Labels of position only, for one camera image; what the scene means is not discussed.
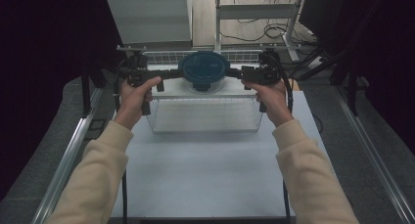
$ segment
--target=person's left hand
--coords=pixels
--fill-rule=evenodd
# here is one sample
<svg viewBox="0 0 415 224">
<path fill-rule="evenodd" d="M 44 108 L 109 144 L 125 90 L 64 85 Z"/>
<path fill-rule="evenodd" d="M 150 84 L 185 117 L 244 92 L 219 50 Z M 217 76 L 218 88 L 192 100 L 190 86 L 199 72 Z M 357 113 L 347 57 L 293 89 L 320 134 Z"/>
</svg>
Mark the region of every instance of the person's left hand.
<svg viewBox="0 0 415 224">
<path fill-rule="evenodd" d="M 153 100 L 151 89 L 160 82 L 161 78 L 155 77 L 134 88 L 124 80 L 121 85 L 121 105 L 114 122 L 131 130 L 143 114 L 141 112 L 143 101 L 150 102 Z"/>
</svg>

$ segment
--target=sleeve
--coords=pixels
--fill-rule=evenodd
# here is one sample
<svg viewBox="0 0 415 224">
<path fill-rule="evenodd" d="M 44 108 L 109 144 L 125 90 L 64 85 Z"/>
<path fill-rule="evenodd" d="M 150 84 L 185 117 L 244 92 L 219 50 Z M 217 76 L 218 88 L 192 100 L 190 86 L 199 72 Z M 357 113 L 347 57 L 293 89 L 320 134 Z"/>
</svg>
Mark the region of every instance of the sleeve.
<svg viewBox="0 0 415 224">
<path fill-rule="evenodd" d="M 133 134 L 110 121 L 85 148 L 47 223 L 107 223 L 128 161 L 125 150 Z"/>
<path fill-rule="evenodd" d="M 358 223 L 330 161 L 300 123 L 291 120 L 273 135 L 297 223 Z"/>
</svg>

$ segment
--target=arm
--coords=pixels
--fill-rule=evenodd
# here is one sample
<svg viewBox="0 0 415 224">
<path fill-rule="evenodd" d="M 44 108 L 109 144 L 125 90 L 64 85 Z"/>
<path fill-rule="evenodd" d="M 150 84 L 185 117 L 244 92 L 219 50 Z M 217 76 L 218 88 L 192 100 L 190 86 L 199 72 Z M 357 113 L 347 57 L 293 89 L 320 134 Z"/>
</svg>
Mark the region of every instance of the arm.
<svg viewBox="0 0 415 224">
<path fill-rule="evenodd" d="M 271 87 L 243 83 L 257 91 L 257 99 L 267 106 L 268 117 L 276 126 L 276 157 L 297 222 L 358 223 L 330 161 L 288 110 L 284 83 Z"/>
<path fill-rule="evenodd" d="M 141 117 L 141 104 L 151 101 L 159 77 L 133 88 L 122 85 L 121 106 L 103 134 L 88 143 L 47 223 L 107 223 L 128 161 L 125 150 L 131 128 Z"/>
</svg>

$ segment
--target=hand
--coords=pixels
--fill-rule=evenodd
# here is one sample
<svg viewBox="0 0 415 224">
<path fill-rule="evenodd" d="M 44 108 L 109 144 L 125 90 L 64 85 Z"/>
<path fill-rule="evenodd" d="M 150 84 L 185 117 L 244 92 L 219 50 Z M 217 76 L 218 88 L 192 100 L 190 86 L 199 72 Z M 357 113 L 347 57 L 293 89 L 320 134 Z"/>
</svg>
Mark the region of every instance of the hand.
<svg viewBox="0 0 415 224">
<path fill-rule="evenodd" d="M 153 100 L 151 89 L 160 82 L 161 78 L 155 77 L 134 88 L 124 80 L 121 85 L 121 106 L 114 122 L 131 130 L 143 114 L 141 112 L 143 101 L 150 102 Z"/>
<path fill-rule="evenodd" d="M 272 86 L 254 84 L 244 80 L 242 83 L 256 90 L 256 100 L 266 105 L 266 114 L 275 127 L 294 119 L 287 107 L 286 88 L 283 81 Z"/>
</svg>

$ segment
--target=sleeve cuff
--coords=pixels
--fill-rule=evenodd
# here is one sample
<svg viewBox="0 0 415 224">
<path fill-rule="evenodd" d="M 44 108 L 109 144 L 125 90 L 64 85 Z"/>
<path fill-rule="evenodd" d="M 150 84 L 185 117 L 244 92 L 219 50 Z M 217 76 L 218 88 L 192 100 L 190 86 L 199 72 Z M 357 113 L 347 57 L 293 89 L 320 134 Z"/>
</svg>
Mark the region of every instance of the sleeve cuff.
<svg viewBox="0 0 415 224">
<path fill-rule="evenodd" d="M 133 136 L 124 126 L 110 121 L 97 141 L 125 152 Z"/>
<path fill-rule="evenodd" d="M 297 119 L 281 124 L 272 132 L 272 135 L 280 151 L 288 148 L 290 145 L 308 139 Z"/>
</svg>

